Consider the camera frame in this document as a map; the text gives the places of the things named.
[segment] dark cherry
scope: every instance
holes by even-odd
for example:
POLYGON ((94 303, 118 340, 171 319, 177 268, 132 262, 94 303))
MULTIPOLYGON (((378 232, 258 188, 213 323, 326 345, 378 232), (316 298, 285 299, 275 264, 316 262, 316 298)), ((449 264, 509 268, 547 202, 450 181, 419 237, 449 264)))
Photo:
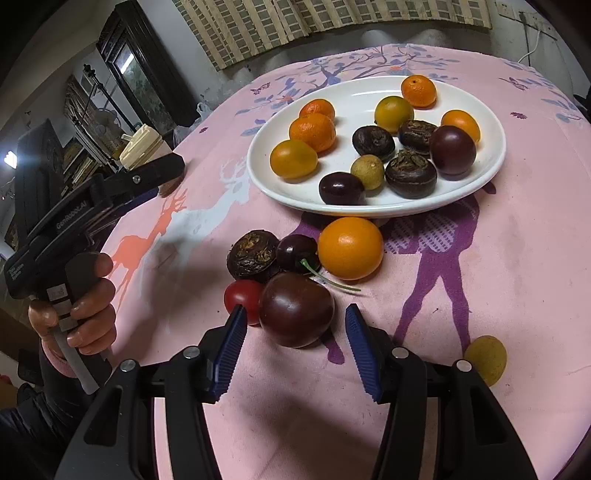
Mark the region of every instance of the dark cherry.
POLYGON ((320 268, 320 260, 317 252, 318 245, 312 237, 294 233, 287 235, 277 245, 277 263, 282 270, 296 273, 309 273, 301 264, 302 259, 307 260, 312 269, 320 268))
POLYGON ((318 190, 320 198, 328 205, 359 205, 365 192, 361 180, 344 171, 324 176, 318 190))
POLYGON ((443 125, 431 136, 431 158, 441 173, 460 175, 474 163, 476 144, 461 128, 443 125))

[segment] bamboo blind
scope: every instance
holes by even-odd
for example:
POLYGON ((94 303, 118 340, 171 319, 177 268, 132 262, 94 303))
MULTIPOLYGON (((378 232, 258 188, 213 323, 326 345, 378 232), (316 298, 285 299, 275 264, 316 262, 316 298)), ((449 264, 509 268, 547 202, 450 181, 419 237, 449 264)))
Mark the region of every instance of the bamboo blind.
POLYGON ((492 28, 486 0, 172 0, 216 70, 314 32, 393 20, 492 28))

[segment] round table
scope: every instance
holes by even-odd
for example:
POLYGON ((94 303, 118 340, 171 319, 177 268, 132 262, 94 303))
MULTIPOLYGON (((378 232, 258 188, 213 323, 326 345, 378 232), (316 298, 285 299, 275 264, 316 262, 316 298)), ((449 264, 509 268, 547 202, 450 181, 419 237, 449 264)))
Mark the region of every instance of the round table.
POLYGON ((228 393, 206 406, 224 478, 370 477, 388 406, 363 391, 343 325, 351 302, 429 361, 451 364, 471 339, 499 338, 508 364, 492 391, 540 480, 554 478, 591 424, 591 125, 534 69, 444 48, 388 45, 292 64, 220 105, 176 149, 187 175, 175 194, 127 214, 105 245, 118 288, 115 359, 165 361, 223 324, 226 255, 244 233, 282 238, 322 227, 322 218, 282 207, 251 184, 245 154, 261 125, 327 85, 411 73, 485 102, 505 128, 505 164, 463 200, 382 221, 379 273, 362 294, 332 290, 339 311, 318 344, 282 348, 248 329, 228 393))

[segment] black jacket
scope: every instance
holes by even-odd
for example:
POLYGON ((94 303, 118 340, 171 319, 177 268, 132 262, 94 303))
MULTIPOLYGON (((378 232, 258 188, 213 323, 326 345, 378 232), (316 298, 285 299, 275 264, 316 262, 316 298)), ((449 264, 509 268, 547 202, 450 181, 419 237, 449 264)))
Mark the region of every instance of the black jacket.
POLYGON ((44 392, 0 410, 0 478, 53 479, 61 457, 94 399, 59 373, 40 348, 44 392))

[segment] red cherry tomato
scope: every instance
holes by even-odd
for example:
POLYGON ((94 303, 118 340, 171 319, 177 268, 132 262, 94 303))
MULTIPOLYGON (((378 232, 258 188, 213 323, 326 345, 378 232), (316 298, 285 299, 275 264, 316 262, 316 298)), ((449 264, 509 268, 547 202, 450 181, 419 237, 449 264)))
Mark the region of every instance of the red cherry tomato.
POLYGON ((263 285, 254 280, 236 280, 230 283, 223 294, 223 302, 228 313, 231 313, 237 304, 246 308, 248 325, 259 324, 258 301, 261 298, 263 285))

